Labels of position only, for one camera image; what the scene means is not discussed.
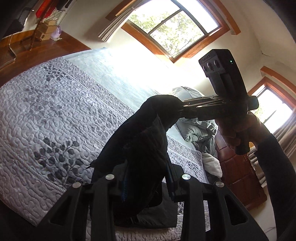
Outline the person's right hand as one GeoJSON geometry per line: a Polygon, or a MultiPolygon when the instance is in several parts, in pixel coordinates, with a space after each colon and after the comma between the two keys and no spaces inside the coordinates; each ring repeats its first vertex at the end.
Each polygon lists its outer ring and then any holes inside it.
{"type": "Polygon", "coordinates": [[[238,133],[240,132],[247,131],[247,141],[252,142],[256,148],[271,135],[270,131],[259,118],[250,111],[239,120],[218,118],[215,119],[215,122],[227,146],[233,150],[235,150],[236,146],[240,145],[241,138],[238,137],[238,133]]]}

